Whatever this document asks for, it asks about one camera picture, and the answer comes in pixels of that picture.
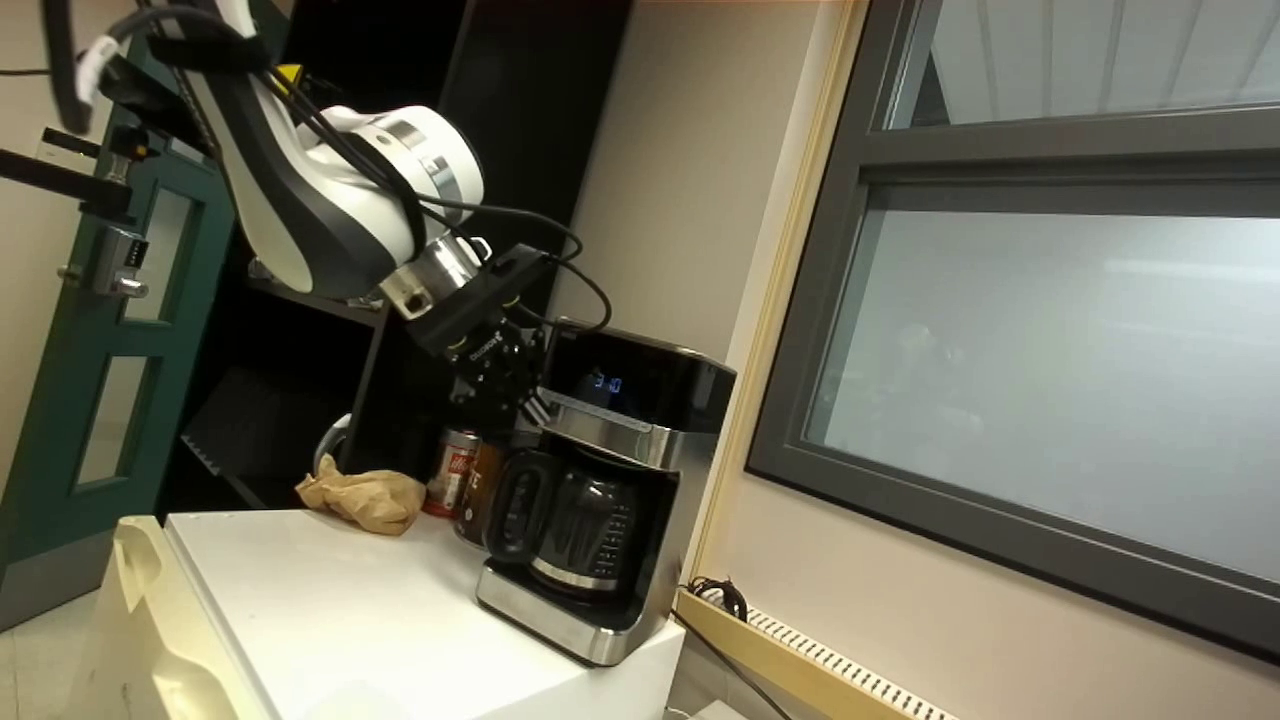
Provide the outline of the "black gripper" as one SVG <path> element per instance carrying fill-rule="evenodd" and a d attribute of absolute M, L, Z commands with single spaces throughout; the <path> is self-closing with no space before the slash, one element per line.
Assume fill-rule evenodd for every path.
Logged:
<path fill-rule="evenodd" d="M 549 251 L 517 244 L 410 326 L 411 343 L 447 369 L 458 423 L 478 437 L 494 432 L 484 402 L 495 402 L 506 432 L 542 423 L 532 382 L 545 365 L 545 321 L 523 308 L 523 292 L 549 267 Z"/>

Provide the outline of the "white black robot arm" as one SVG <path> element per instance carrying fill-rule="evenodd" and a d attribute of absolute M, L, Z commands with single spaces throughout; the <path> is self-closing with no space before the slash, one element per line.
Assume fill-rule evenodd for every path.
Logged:
<path fill-rule="evenodd" d="M 467 141 L 433 110 L 316 110 L 263 50 L 252 0 L 137 0 L 78 46 L 74 0 L 42 0 L 52 102 L 91 125 L 110 73 L 146 36 L 179 81 L 177 110 L 217 160 L 252 258 L 289 292 L 384 295 L 428 358 L 484 349 L 556 258 L 467 237 L 487 212 Z"/>

